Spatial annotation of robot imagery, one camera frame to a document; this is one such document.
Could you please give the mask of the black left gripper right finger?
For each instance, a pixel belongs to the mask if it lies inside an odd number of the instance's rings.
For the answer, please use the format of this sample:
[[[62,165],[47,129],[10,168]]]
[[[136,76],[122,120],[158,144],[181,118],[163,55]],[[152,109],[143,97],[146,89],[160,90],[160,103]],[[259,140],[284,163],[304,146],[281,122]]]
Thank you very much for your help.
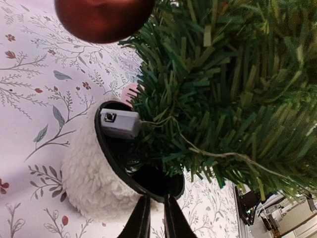
[[[164,198],[164,229],[166,238],[197,238],[187,222],[176,198]]]

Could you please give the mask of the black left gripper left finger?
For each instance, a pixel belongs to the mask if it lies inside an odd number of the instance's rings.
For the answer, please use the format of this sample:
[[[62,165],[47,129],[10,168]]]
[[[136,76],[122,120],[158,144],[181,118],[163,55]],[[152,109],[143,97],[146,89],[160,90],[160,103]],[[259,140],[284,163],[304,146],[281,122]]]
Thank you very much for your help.
[[[142,196],[118,238],[149,238],[150,227],[151,199],[148,196]]]

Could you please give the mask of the white ribbed plant pot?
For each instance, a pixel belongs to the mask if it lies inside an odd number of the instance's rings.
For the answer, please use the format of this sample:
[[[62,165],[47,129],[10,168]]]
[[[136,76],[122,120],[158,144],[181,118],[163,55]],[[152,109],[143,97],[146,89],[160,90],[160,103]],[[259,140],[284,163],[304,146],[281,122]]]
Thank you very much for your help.
[[[114,98],[88,110],[61,162],[62,187],[69,203],[85,218],[98,222],[127,220],[142,196],[150,198],[154,213],[161,213],[166,195],[176,199],[183,195],[184,176],[170,177],[148,165],[129,175],[122,158],[130,145],[102,132],[103,109],[131,111]]]

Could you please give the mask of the pink pompom ornament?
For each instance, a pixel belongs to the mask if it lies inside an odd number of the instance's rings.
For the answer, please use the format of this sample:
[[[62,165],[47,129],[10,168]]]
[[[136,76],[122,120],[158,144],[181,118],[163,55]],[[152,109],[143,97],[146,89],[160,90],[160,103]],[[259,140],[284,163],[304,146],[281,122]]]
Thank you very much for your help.
[[[131,83],[126,86],[121,93],[121,101],[129,106],[131,104],[131,98],[137,95],[138,92],[138,83]]]

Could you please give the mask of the small green christmas tree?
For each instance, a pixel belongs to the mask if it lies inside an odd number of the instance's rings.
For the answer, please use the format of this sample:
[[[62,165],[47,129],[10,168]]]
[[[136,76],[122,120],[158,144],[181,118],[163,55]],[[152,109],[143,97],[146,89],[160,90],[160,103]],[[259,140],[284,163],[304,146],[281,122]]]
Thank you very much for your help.
[[[142,59],[130,173],[316,196],[316,1],[158,0],[122,45]]]

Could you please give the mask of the dark red bauble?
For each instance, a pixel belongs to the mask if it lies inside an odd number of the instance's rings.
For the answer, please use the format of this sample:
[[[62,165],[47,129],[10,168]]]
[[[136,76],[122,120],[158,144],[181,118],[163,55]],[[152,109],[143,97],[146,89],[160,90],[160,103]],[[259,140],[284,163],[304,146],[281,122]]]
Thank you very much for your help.
[[[55,0],[63,27],[80,40],[107,44],[123,40],[149,19],[154,0]]]

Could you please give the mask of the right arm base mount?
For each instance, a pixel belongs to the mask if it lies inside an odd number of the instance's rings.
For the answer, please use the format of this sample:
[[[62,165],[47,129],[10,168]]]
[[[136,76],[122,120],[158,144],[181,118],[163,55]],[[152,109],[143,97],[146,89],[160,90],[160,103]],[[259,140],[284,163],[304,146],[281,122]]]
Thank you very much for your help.
[[[252,226],[255,221],[256,209],[262,203],[261,195],[259,192],[253,191],[243,194],[237,186],[234,189],[239,217],[245,225]]]

